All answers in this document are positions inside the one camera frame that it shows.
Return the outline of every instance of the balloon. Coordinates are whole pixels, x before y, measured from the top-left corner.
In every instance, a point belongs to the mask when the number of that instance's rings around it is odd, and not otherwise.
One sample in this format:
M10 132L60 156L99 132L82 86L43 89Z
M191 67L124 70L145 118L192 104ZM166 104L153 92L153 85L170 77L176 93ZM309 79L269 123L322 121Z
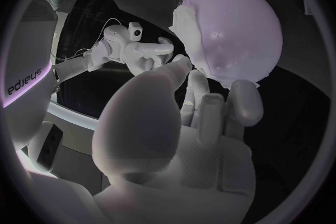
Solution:
M195 67L225 88L268 76L282 50L280 22L266 0L183 0L170 29Z

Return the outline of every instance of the wire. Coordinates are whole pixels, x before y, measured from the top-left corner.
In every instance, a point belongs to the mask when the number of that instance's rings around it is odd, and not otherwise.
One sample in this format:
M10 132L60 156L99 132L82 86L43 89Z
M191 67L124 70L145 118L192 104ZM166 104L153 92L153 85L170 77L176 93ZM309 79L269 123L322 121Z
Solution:
M103 30L104 30L106 24L107 24L110 20L116 20L117 22L119 22L120 25L122 25L122 23L121 23L117 18L109 18L109 19L105 22L104 26L102 27L102 29L101 29L101 31L100 31L100 33L99 33L99 36L98 36L97 40L94 42L94 44L93 44L93 46L92 46L91 48L89 48L89 49L79 49L79 50L77 50L77 51L75 52L74 56L69 57L69 58L58 58L58 57L56 57L52 52L50 52L51 55L52 55L56 60L70 60L70 59L72 59L72 58L75 58L76 56L79 56L79 55L84 54L85 52L82 52L82 53L79 53L79 54L77 54L77 52L80 52L81 50L90 50L90 49L92 49L92 48L94 47L94 45L98 42L101 33L103 32Z

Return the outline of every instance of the purple light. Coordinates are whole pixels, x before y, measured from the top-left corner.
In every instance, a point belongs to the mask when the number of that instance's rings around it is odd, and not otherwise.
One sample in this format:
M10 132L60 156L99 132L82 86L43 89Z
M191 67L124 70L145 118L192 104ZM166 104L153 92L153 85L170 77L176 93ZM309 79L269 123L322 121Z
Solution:
M36 79L36 81L34 81L34 83L30 84L28 87L26 87L23 91L21 91L18 95L13 96L11 98L9 98L6 102L4 102L3 104L3 108L5 108L6 106L9 106L11 103L13 103L16 99L18 99L19 97L21 97L23 94L25 94L26 92L28 92L28 90L30 90L31 88L33 88L37 83L39 83L45 76L46 74L49 73L49 71L52 68L52 61L50 60L48 66L46 67L46 69L44 70L44 72L41 74L41 76Z

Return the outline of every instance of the cable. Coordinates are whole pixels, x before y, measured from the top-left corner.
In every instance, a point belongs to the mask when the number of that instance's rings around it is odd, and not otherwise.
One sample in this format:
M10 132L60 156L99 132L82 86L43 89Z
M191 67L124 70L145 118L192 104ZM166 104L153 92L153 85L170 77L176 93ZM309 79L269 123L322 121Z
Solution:
M85 49L85 50L90 50L90 49L92 49L92 48L94 47L94 45L98 42L99 37L100 37L101 33L103 32L103 30L104 30L106 24L107 24L110 20L116 20L117 22L119 22L120 25L122 25L122 23L121 23L117 18L109 18L109 19L105 22L104 26L102 27L102 29L101 29L101 31L100 31L100 33L99 33L99 36L98 36L97 40L94 42L93 46L92 46L91 48L89 48L89 49ZM77 54L77 52L80 52L81 50L84 50L84 49L79 49L79 50L77 50L77 51L75 52L74 56L71 56L71 57L69 57L69 58L58 58L58 57L56 57L53 53L50 52L50 54L51 54L56 60L70 60L70 59L72 59L72 58L75 58L76 56L79 56L79 55L82 55L82 54L85 53L85 52L82 52L82 53Z

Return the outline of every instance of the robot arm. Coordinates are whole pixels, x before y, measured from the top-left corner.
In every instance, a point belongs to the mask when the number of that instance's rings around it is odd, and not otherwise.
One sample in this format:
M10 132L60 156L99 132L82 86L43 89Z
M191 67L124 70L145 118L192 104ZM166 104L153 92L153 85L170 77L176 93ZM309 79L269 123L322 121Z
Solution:
M54 87L85 71L94 71L111 60L126 64L136 76L168 62L174 50L171 41L160 37L159 44L139 42L142 28L137 22L129 27L112 25L104 30L104 37L82 57L66 60L53 66L56 75Z

